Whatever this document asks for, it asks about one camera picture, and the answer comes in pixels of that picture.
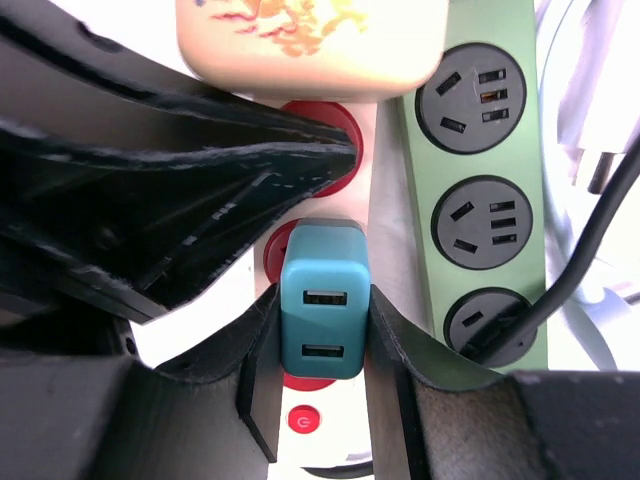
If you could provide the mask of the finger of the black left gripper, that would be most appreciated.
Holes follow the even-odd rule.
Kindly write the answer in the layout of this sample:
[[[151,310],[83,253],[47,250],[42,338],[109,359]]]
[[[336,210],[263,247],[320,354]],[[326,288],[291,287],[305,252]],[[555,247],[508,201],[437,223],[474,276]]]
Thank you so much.
[[[177,152],[92,148],[1,126],[1,310],[80,301],[146,323],[195,299],[288,210],[349,173],[313,126]]]
[[[347,134],[92,33],[50,1],[1,4],[1,120],[90,150],[350,150]]]

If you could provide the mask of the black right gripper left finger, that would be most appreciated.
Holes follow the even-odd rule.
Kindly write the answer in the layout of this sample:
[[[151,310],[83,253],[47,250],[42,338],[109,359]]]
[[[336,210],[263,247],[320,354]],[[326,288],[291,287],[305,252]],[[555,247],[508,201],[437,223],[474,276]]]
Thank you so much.
[[[95,310],[1,332],[5,479],[263,479],[280,427],[279,290],[155,368]]]

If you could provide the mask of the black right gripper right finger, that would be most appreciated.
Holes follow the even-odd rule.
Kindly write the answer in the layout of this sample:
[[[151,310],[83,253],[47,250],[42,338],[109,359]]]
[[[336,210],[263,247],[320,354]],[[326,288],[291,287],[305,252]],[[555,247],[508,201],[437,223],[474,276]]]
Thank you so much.
[[[635,372],[500,374],[371,291],[367,411],[378,479],[635,479]]]

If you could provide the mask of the teal charger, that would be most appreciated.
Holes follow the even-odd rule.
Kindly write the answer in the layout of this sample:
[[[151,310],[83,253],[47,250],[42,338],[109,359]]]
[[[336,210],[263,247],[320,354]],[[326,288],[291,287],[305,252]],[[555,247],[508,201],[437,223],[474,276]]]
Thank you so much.
[[[371,283],[367,238],[357,222],[297,223],[279,282],[281,360],[288,374],[344,380],[360,373]]]

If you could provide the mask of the beige wooden cube adapter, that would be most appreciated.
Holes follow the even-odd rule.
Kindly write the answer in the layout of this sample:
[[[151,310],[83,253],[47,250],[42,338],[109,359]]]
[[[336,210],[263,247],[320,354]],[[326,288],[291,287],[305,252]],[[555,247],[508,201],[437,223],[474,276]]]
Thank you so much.
[[[175,4],[186,65],[206,83],[261,98],[377,102],[435,71],[446,1],[189,1]]]

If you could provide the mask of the green power strip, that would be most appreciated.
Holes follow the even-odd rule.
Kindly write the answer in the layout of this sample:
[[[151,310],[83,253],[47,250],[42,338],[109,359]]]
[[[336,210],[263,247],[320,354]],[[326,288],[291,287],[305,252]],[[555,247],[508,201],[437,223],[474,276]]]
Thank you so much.
[[[453,1],[443,57],[398,103],[427,318],[460,350],[545,289],[530,1]]]

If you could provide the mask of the white Honor USB charger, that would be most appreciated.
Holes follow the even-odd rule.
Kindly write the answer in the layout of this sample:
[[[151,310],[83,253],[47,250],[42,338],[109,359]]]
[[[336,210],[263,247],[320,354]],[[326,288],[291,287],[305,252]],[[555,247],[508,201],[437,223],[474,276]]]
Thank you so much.
[[[596,193],[639,133],[639,4],[539,1],[538,84],[552,145]]]

